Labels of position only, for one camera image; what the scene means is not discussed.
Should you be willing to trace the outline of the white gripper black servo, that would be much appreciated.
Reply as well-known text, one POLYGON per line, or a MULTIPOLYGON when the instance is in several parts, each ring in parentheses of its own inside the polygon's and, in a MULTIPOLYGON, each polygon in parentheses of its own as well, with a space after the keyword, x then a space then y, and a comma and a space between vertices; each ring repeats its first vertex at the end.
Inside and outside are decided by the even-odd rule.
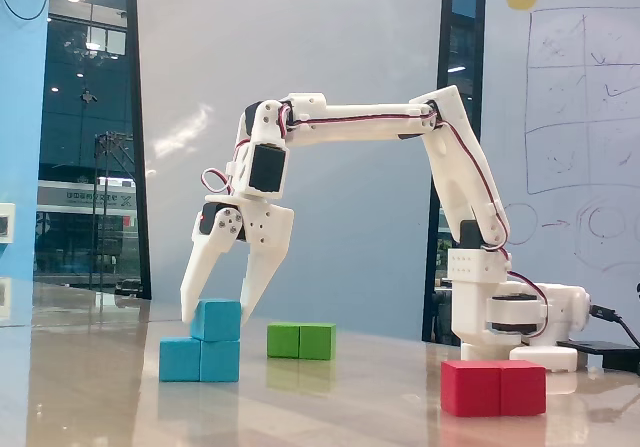
POLYGON ((248 258, 240 304, 242 317, 249 318, 288 252, 293 220, 291 209, 263 200, 206 196, 196 215, 191 237, 193 247, 180 287, 182 321, 193 320, 214 265, 236 240, 269 253, 250 254, 248 258))

